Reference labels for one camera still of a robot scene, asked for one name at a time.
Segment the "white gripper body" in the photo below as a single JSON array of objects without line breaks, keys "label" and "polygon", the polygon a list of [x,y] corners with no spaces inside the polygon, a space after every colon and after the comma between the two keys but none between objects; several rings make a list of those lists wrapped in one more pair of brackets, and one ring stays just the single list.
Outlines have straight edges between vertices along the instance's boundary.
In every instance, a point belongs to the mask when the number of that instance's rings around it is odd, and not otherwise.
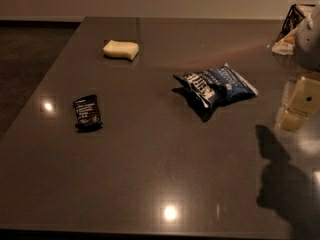
[{"label": "white gripper body", "polygon": [[295,58],[310,70],[320,70],[320,5],[317,4],[298,26]]}]

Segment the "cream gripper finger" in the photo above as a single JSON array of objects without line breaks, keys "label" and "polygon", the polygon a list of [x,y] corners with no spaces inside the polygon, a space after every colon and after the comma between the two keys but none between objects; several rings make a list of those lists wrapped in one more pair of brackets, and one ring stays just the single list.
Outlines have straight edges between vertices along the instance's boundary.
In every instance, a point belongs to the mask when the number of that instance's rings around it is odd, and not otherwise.
[{"label": "cream gripper finger", "polygon": [[320,80],[316,75],[304,75],[289,80],[284,88],[279,109],[280,128],[296,132],[320,109]]}]

